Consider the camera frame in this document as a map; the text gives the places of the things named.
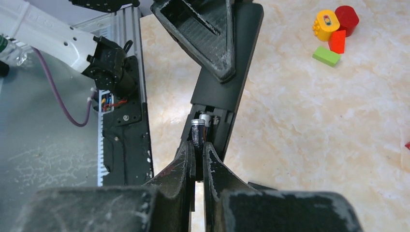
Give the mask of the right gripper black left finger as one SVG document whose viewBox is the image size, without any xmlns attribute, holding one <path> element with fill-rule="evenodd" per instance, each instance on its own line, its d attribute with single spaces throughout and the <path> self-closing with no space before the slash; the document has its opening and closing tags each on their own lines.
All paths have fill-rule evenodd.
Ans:
<svg viewBox="0 0 410 232">
<path fill-rule="evenodd" d="M 22 208 L 15 232 L 188 232 L 194 147 L 141 186 L 48 188 Z"/>
</svg>

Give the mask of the clear plastic bottle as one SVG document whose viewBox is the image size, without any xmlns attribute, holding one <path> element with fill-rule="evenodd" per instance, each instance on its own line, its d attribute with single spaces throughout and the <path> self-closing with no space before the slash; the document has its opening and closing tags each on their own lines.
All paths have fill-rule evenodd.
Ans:
<svg viewBox="0 0 410 232">
<path fill-rule="evenodd" d="M 21 66 L 27 60 L 27 53 L 1 34 L 0 60 L 9 66 Z"/>
</svg>

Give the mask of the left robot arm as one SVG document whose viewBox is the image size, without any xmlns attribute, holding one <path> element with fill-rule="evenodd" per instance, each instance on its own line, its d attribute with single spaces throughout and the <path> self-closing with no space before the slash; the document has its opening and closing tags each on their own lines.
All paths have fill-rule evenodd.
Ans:
<svg viewBox="0 0 410 232">
<path fill-rule="evenodd" d="M 220 83 L 235 72 L 231 0 L 156 0 L 151 11 L 178 45 Z M 0 3 L 0 31 L 35 47 L 119 98 L 146 98 L 144 79 L 131 73 L 131 42 L 120 46 L 70 26 L 26 0 Z"/>
</svg>

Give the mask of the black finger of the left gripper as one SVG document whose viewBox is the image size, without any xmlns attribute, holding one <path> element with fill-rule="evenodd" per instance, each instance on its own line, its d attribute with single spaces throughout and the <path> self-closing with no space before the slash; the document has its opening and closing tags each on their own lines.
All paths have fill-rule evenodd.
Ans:
<svg viewBox="0 0 410 232">
<path fill-rule="evenodd" d="M 220 83 L 235 72 L 232 0 L 155 0 L 151 10 L 178 45 Z"/>
</svg>

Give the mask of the yellow traffic light block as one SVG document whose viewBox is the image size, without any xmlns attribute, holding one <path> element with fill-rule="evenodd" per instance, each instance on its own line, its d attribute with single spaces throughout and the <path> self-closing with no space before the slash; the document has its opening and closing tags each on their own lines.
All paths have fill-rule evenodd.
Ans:
<svg viewBox="0 0 410 232">
<path fill-rule="evenodd" d="M 329 41 L 333 32 L 340 28 L 340 22 L 332 10 L 322 10 L 317 13 L 312 30 L 314 35 L 323 42 Z"/>
</svg>

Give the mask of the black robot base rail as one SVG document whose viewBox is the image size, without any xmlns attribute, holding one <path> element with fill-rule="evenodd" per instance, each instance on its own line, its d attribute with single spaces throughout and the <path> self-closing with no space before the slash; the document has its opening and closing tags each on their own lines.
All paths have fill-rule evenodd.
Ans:
<svg viewBox="0 0 410 232">
<path fill-rule="evenodd" d="M 97 185 L 143 185 L 154 176 L 151 138 L 149 131 L 146 80 L 143 61 L 140 18 L 137 7 L 129 6 L 112 14 L 110 39 L 120 46 L 129 40 L 133 45 L 127 52 L 130 71 L 138 91 L 126 103 L 109 91 L 99 96 L 109 96 L 114 106 L 108 110 L 99 107 Z"/>
</svg>

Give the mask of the black TV remote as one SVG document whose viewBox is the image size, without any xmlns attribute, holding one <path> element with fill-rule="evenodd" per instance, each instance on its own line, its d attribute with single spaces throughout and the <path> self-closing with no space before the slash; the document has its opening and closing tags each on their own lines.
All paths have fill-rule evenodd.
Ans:
<svg viewBox="0 0 410 232">
<path fill-rule="evenodd" d="M 200 113 L 216 116 L 219 122 L 211 127 L 208 141 L 220 161 L 227 153 L 264 17 L 263 6 L 255 2 L 235 3 L 232 10 L 235 71 L 227 80 L 219 81 L 207 68 L 201 68 L 181 135 L 183 142 L 191 139 L 191 120 Z"/>
</svg>

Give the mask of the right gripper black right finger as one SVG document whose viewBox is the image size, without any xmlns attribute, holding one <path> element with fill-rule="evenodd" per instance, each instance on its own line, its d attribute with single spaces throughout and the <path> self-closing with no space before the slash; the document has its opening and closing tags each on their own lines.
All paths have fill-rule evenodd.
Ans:
<svg viewBox="0 0 410 232">
<path fill-rule="evenodd" d="M 345 197 L 326 191 L 258 190 L 204 144 L 205 229 L 208 232 L 360 232 Z"/>
</svg>

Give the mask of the green toy block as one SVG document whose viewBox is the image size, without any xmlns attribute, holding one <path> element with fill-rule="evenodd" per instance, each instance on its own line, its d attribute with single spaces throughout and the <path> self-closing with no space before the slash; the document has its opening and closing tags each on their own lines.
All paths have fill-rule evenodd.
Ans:
<svg viewBox="0 0 410 232">
<path fill-rule="evenodd" d="M 330 67 L 335 67 L 341 59 L 340 54 L 337 54 L 323 46 L 319 46 L 312 54 L 312 57 Z"/>
</svg>

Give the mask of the orange triangular toy block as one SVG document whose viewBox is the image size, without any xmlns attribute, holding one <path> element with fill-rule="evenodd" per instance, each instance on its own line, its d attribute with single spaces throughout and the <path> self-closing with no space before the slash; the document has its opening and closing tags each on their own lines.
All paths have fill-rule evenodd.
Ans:
<svg viewBox="0 0 410 232">
<path fill-rule="evenodd" d="M 329 49 L 337 54 L 345 52 L 346 31 L 339 30 L 332 33 L 328 41 Z"/>
</svg>

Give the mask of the red rounded toy block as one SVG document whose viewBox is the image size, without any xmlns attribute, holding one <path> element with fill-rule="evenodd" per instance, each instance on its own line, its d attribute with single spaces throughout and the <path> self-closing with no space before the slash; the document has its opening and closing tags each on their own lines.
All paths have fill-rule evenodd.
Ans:
<svg viewBox="0 0 410 232">
<path fill-rule="evenodd" d="M 339 31 L 344 30 L 346 37 L 350 37 L 355 31 L 360 19 L 353 7 L 342 5 L 335 9 L 335 15 L 339 20 Z"/>
</svg>

